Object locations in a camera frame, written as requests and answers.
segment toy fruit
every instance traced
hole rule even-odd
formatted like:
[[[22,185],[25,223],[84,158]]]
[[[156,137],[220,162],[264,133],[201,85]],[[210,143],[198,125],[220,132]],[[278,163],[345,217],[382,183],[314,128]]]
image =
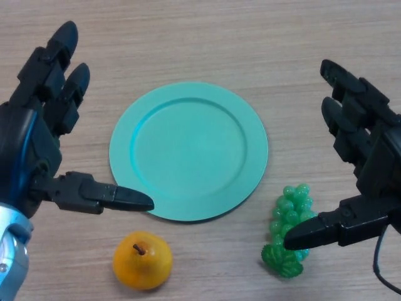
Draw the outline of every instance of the toy fruit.
[[[261,256],[269,268],[284,278],[300,275],[303,271],[300,262],[309,255],[308,249],[289,251],[283,245],[284,237],[292,227],[316,216],[311,210],[313,199],[309,192],[310,187],[307,184],[284,187],[283,195],[277,199],[276,207],[272,211],[273,220],[269,229],[273,241],[263,247]]]
[[[113,271],[117,279],[135,290],[151,290],[169,277],[173,256],[169,245],[145,231],[136,231],[117,246]]]

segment tabletop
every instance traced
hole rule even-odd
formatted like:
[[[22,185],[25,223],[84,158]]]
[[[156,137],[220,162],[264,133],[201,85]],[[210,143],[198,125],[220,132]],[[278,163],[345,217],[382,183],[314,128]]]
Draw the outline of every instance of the tabletop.
[[[113,182],[108,146],[124,110],[144,93],[197,80],[232,90],[257,111],[269,162],[252,196],[207,223],[177,224],[143,213],[99,216],[43,203],[32,218],[30,268],[20,301],[55,300],[398,300],[372,272],[376,239],[311,250],[301,276],[284,281],[261,264],[271,210],[285,185],[311,186],[316,211],[358,193],[321,116],[331,93],[320,63],[331,59],[367,78],[401,112],[401,2],[398,0],[30,0],[0,2],[0,97],[36,46],[65,21],[80,40],[91,82],[59,172]],[[169,281],[150,293],[121,286],[112,272],[120,240],[135,230],[163,237],[174,253]],[[401,239],[388,231],[383,275],[400,283]]]

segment green grapes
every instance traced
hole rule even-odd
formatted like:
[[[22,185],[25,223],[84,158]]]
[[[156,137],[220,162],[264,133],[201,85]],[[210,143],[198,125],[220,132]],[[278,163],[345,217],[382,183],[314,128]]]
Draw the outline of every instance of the green grapes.
[[[286,221],[291,225],[296,225],[299,223],[299,215],[296,211],[291,210],[286,214]]]
[[[281,228],[281,236],[282,237],[286,237],[286,234],[289,230],[291,230],[293,228],[293,225],[291,224],[285,224],[282,228]]]
[[[286,199],[279,208],[283,213],[287,213],[288,211],[294,210],[294,203]]]
[[[303,271],[300,263],[309,256],[309,249],[291,251],[284,247],[287,232],[297,224],[316,216],[311,210],[313,198],[309,196],[310,187],[300,184],[297,187],[286,186],[283,195],[276,201],[272,210],[273,220],[269,230],[272,243],[264,246],[262,259],[267,266],[284,278],[292,278]]]
[[[270,223],[270,232],[271,234],[278,234],[281,232],[281,228],[283,227],[283,223],[281,221],[272,221]]]
[[[280,219],[284,216],[284,213],[279,207],[275,207],[272,211],[272,215],[274,219]]]

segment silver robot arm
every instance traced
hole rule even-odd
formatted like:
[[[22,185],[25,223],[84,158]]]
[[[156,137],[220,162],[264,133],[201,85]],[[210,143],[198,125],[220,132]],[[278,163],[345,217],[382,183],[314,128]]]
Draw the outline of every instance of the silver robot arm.
[[[0,301],[13,301],[29,267],[27,244],[33,225],[13,207],[0,203]]]

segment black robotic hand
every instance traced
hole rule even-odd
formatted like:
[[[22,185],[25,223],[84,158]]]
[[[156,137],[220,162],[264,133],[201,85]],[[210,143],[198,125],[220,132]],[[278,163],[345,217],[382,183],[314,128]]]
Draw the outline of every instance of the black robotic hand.
[[[371,83],[336,63],[324,60],[320,74],[333,87],[323,118],[338,155],[355,165],[361,195],[290,230],[284,240],[290,250],[350,245],[379,236],[388,224],[401,233],[401,116]]]
[[[42,200],[92,214],[104,208],[152,210],[154,203],[147,195],[96,182],[90,174],[67,172],[54,178],[61,164],[60,137],[73,130],[90,81],[84,63],[65,80],[77,43],[78,30],[69,21],[45,48],[33,51],[18,74],[17,89],[0,105],[0,203],[27,218]]]

